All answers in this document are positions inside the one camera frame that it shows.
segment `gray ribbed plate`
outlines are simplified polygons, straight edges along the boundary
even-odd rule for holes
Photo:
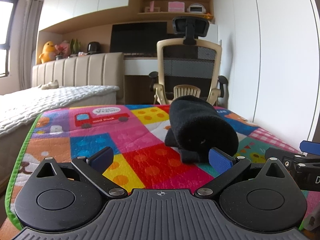
[[[25,228],[14,239],[308,240],[296,229],[278,234],[247,231],[229,222],[211,200],[198,199],[188,190],[154,189],[135,189],[127,198],[109,201],[96,220],[80,229],[50,234]]]

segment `beige tufted headboard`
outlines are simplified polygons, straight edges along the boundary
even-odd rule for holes
[[[60,86],[118,86],[117,99],[124,97],[124,54],[101,53],[50,61],[32,68],[32,86],[58,80]]]

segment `red truck print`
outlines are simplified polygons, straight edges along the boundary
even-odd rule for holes
[[[99,117],[92,117],[90,113],[81,113],[75,115],[75,125],[76,127],[81,128],[90,128],[93,124],[108,122],[119,120],[120,122],[126,122],[129,119],[129,115],[127,113],[124,114],[113,114],[113,115],[105,115]]]

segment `curtain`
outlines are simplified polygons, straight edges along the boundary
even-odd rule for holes
[[[32,53],[36,49],[42,4],[43,2],[39,0],[26,1],[19,60],[19,83],[21,90],[31,87],[31,71],[36,63],[35,61],[32,62]]]

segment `colorful blanket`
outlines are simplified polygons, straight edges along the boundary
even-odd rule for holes
[[[239,115],[215,107],[232,125],[239,138],[236,156],[264,163],[265,150],[275,147],[298,151],[263,128]],[[6,194],[9,219],[20,228],[13,203],[18,192],[44,157],[70,162],[77,156],[91,156],[105,146],[114,151],[113,164],[104,176],[124,187],[190,188],[206,184],[218,174],[209,165],[182,164],[177,149],[166,147],[170,128],[169,106],[115,105],[64,108],[38,116],[19,153]],[[318,192],[304,192],[308,213],[320,200]]]

